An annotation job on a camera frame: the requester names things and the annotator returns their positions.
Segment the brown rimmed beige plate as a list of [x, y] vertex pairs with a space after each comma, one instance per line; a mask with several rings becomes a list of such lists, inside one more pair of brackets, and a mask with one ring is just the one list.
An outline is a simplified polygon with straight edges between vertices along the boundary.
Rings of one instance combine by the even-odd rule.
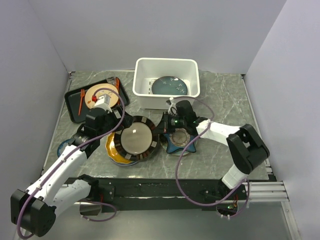
[[155, 124], [147, 117], [136, 115], [130, 127], [114, 133], [115, 150], [124, 159], [140, 162], [148, 159], [159, 145]]

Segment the yellow polka dot plate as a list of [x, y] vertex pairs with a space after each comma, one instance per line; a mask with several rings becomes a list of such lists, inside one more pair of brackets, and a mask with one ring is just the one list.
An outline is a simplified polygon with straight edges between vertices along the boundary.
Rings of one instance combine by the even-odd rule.
[[122, 157], [116, 150], [116, 147], [115, 147], [115, 143], [114, 143], [114, 135], [115, 133], [111, 133], [108, 137], [107, 137], [107, 140], [106, 140], [106, 144], [105, 144], [105, 148], [106, 148], [106, 151], [107, 151], [107, 154], [109, 156], [109, 158], [111, 160], [114, 160], [116, 162], [119, 162], [119, 163], [131, 163], [133, 161], [131, 160], [128, 160], [124, 157]]

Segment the teal floral plate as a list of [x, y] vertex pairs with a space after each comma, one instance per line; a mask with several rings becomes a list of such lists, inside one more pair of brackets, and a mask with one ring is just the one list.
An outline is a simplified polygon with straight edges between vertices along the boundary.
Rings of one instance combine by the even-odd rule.
[[188, 87], [183, 80], [175, 76], [162, 76], [151, 85], [154, 95], [182, 95], [188, 94]]

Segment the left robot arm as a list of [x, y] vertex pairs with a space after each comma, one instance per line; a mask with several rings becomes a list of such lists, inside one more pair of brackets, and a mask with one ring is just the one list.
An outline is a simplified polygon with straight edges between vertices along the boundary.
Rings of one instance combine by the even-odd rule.
[[44, 236], [56, 218], [80, 200], [101, 199], [99, 180], [89, 175], [81, 175], [66, 188], [62, 185], [100, 146], [101, 138], [132, 123], [133, 117], [121, 105], [109, 108], [100, 103], [89, 111], [54, 164], [26, 190], [17, 189], [11, 195], [11, 222], [20, 239]]

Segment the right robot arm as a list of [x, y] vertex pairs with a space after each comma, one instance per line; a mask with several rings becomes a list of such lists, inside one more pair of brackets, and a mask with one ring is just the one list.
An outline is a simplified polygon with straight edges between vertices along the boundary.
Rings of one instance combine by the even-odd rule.
[[237, 192], [236, 186], [269, 158], [268, 147], [252, 125], [232, 126], [197, 116], [184, 97], [171, 97], [166, 103], [169, 109], [163, 112], [153, 133], [170, 135], [183, 129], [194, 138], [209, 139], [229, 148], [233, 165], [221, 179], [223, 184], [218, 192], [222, 198], [232, 198]]

